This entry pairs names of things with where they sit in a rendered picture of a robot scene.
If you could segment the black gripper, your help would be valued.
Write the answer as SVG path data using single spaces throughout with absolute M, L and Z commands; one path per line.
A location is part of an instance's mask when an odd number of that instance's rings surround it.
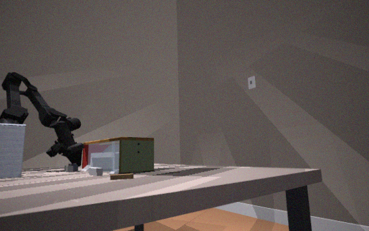
M 59 152 L 59 155 L 66 157 L 71 163 L 76 163 L 81 166 L 82 161 L 82 151 L 85 148 L 82 143 L 75 143 L 73 135 L 71 132 L 67 134 L 58 136 L 57 140 L 60 140 L 64 145 L 64 150 Z

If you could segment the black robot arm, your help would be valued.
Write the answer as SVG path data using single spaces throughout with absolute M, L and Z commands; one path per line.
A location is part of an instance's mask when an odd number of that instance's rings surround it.
M 19 91 L 21 81 L 26 85 L 26 91 Z M 36 110 L 41 124 L 48 128 L 54 128 L 57 136 L 67 134 L 68 132 L 77 130 L 81 126 L 78 118 L 66 118 L 67 115 L 58 112 L 56 109 L 49 107 L 46 101 L 37 91 L 36 86 L 32 86 L 29 81 L 16 72 L 8 72 L 2 84 L 3 90 L 6 91 L 7 109 L 3 110 L 0 116 L 0 124 L 23 124 L 28 116 L 28 109 L 21 107 L 20 95 L 27 96 Z M 60 118 L 59 118 L 60 117 Z M 58 120 L 59 118 L 59 120 Z M 58 121 L 57 121 L 58 120 Z M 58 152 L 64 150 L 65 145 L 58 140 L 46 153 L 52 157 Z

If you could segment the brown flat bar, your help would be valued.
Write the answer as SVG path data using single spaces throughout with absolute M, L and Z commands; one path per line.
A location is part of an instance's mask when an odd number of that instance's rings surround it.
M 124 179 L 134 179 L 133 174 L 117 174 L 117 175 L 110 175 L 111 180 L 124 180 Z

